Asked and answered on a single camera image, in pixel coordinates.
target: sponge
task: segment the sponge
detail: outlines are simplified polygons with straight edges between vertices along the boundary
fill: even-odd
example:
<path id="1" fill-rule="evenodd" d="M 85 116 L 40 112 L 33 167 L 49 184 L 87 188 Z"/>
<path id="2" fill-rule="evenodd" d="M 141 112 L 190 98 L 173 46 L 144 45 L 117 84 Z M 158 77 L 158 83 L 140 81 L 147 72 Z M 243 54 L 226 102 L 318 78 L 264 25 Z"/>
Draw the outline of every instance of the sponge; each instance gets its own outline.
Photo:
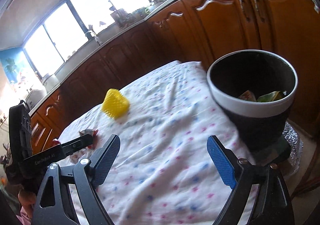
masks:
<path id="1" fill-rule="evenodd" d="M 109 117 L 117 119 L 129 109 L 130 103 L 119 90 L 109 89 L 101 106 L 101 110 Z"/>

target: faucet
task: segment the faucet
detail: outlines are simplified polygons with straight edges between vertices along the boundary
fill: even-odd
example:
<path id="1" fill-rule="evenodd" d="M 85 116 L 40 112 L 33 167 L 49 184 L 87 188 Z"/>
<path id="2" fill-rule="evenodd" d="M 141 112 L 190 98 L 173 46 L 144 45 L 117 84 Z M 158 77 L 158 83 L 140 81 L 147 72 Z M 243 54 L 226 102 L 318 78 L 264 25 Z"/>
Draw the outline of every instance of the faucet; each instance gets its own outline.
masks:
<path id="1" fill-rule="evenodd" d="M 89 25 L 89 31 L 87 31 L 84 35 L 87 36 L 87 33 L 92 33 L 94 40 L 98 43 L 98 45 L 102 45 L 102 42 L 100 41 L 99 37 L 97 36 L 97 34 L 95 33 L 95 31 L 93 30 L 93 26 Z"/>

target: white rim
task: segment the white rim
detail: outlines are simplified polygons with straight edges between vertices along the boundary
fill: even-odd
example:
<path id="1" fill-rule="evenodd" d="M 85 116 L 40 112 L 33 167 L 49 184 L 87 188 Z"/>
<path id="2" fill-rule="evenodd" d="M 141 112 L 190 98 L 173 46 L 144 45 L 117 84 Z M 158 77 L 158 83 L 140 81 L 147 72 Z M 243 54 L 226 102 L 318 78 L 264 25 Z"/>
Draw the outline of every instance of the white rim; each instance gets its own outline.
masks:
<path id="1" fill-rule="evenodd" d="M 212 67 L 221 61 L 222 59 L 234 55 L 236 53 L 240 52 L 245 52 L 245 51 L 256 51 L 256 52 L 261 52 L 265 54 L 269 54 L 271 56 L 277 57 L 284 61 L 292 70 L 294 77 L 295 77 L 295 85 L 293 90 L 291 91 L 290 94 L 288 94 L 285 98 L 275 101 L 275 102 L 268 102 L 268 103 L 258 103 L 258 102 L 249 102 L 249 101 L 244 101 L 235 97 L 232 97 L 222 91 L 220 91 L 211 81 L 210 79 L 210 72 Z M 247 116 L 247 117 L 256 117 L 256 118 L 263 118 L 263 117 L 271 117 L 271 116 L 276 116 L 279 115 L 280 113 L 284 112 L 287 110 L 290 105 L 293 103 L 294 96 L 297 90 L 298 86 L 298 76 L 293 68 L 293 66 L 283 57 L 276 55 L 271 52 L 267 52 L 264 50 L 255 50 L 255 49 L 247 49 L 247 50 L 240 50 L 236 52 L 229 53 L 227 55 L 224 55 L 217 59 L 211 66 L 209 67 L 207 71 L 207 82 L 210 86 L 211 92 L 217 103 L 222 106 L 223 108 L 234 112 L 236 114 L 242 115 L 242 116 Z"/>

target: black trash can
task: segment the black trash can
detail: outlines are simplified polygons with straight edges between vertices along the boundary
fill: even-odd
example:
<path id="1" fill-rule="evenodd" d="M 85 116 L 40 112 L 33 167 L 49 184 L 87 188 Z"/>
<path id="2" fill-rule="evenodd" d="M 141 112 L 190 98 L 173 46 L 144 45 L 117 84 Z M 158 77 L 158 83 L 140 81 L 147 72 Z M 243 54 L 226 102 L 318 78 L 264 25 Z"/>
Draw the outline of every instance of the black trash can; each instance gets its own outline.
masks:
<path id="1" fill-rule="evenodd" d="M 287 60 L 262 50 L 236 51 L 210 66 L 207 81 L 251 152 L 272 145 L 282 135 L 298 86 L 297 73 Z M 238 99 L 247 90 L 256 98 L 273 91 L 286 91 L 286 96 L 266 103 Z"/>

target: metal screw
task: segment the metal screw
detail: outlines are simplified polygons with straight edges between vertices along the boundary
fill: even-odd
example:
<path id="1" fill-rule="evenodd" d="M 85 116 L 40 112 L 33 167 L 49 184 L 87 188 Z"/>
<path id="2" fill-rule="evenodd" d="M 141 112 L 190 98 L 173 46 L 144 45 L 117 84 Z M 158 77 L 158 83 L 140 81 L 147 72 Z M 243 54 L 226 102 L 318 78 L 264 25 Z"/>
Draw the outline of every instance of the metal screw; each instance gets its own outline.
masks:
<path id="1" fill-rule="evenodd" d="M 58 166 L 57 163 L 52 163 L 52 164 L 50 164 L 49 168 L 53 170 L 53 169 L 56 169 L 57 166 Z"/>
<path id="2" fill-rule="evenodd" d="M 240 163 L 240 164 L 248 164 L 249 161 L 248 161 L 247 159 L 245 159 L 245 158 L 240 158 L 240 159 L 239 159 L 239 163 Z"/>
<path id="3" fill-rule="evenodd" d="M 80 164 L 87 164 L 87 163 L 89 163 L 89 159 L 88 158 L 82 158 L 80 160 Z"/>
<path id="4" fill-rule="evenodd" d="M 271 167 L 272 169 L 278 169 L 278 165 L 275 164 L 275 163 L 271 163 L 271 164 L 270 164 L 270 167 Z"/>

